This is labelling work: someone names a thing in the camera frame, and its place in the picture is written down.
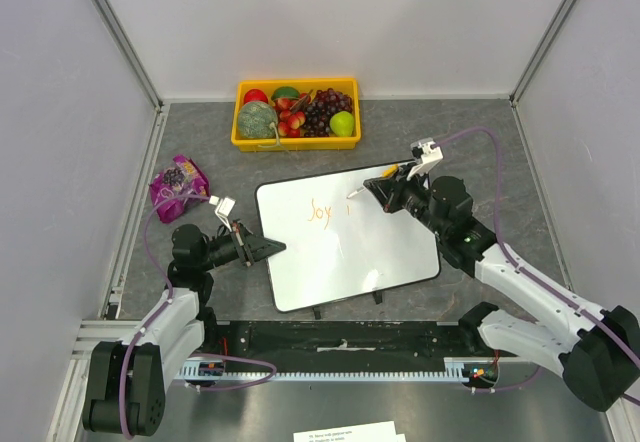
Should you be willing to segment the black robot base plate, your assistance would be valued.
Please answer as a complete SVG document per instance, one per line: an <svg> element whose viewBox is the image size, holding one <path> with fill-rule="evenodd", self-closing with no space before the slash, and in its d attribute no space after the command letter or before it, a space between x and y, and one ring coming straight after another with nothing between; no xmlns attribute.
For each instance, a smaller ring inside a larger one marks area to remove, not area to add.
<svg viewBox="0 0 640 442"><path fill-rule="evenodd" d="M262 360L283 373L441 371L444 359L492 360L457 324L433 321L231 321L199 353Z"/></svg>

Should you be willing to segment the white marker pen orange tip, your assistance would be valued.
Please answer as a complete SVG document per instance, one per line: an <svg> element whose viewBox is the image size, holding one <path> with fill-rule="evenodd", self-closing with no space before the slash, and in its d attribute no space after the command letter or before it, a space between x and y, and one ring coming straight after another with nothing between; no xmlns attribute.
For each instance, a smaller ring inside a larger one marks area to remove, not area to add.
<svg viewBox="0 0 640 442"><path fill-rule="evenodd" d="M389 177L391 177L392 175L394 175L399 169L399 165L398 164L394 164L391 167L387 168L384 172L382 172L378 177L366 180L363 182L363 184L355 189L354 191L352 191L351 193L349 193L346 198L348 200L353 199L354 197L356 197L357 195L363 193L366 190L369 190L375 182L378 182L380 179L384 180L387 179Z"/></svg>

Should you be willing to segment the white whiteboard black frame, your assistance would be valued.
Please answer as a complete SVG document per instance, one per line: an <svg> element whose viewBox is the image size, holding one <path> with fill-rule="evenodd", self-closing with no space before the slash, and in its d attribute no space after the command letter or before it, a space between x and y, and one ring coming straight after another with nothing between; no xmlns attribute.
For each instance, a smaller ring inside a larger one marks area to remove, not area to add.
<svg viewBox="0 0 640 442"><path fill-rule="evenodd" d="M434 235L406 211L385 213L364 180L373 165L269 182L255 191L264 237L285 244L267 260L274 305L292 312L436 278Z"/></svg>

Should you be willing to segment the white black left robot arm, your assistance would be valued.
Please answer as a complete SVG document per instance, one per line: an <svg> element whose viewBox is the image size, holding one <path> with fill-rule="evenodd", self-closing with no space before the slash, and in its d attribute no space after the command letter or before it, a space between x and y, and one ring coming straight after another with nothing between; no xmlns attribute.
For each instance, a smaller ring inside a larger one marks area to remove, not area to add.
<svg viewBox="0 0 640 442"><path fill-rule="evenodd" d="M212 270L238 261L250 267L286 249L234 221L215 237L194 224L174 230L172 260L162 270L165 289L128 335L101 341L92 350L82 425L85 430L128 439L153 435L163 418L166 393L195 352L219 344L215 313L208 305Z"/></svg>

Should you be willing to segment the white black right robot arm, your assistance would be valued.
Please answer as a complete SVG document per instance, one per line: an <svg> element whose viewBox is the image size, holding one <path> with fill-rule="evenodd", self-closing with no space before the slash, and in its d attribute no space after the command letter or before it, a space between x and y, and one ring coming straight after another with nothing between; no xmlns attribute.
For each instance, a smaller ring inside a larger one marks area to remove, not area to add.
<svg viewBox="0 0 640 442"><path fill-rule="evenodd" d="M622 306L607 310L566 289L524 261L473 215L464 182L441 176L428 182L406 164L365 180L383 211L404 210L435 237L453 268L502 293L533 321L480 303L459 321L467 354L487 349L522 357L559 376L586 406L609 410L639 380L639 322Z"/></svg>

